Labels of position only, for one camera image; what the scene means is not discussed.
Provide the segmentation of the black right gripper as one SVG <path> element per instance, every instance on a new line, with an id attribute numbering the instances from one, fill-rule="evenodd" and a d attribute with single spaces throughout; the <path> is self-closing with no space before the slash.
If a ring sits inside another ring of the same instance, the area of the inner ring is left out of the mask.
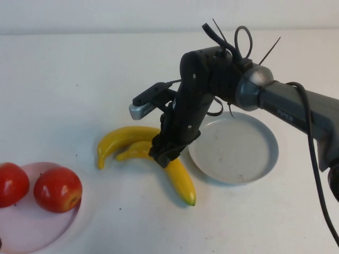
<path id="1" fill-rule="evenodd" d="M 151 141 L 149 155 L 166 168 L 197 138 L 200 124 L 212 103 L 209 81 L 214 49 L 185 53 L 180 61 L 181 84 L 161 132 Z"/>

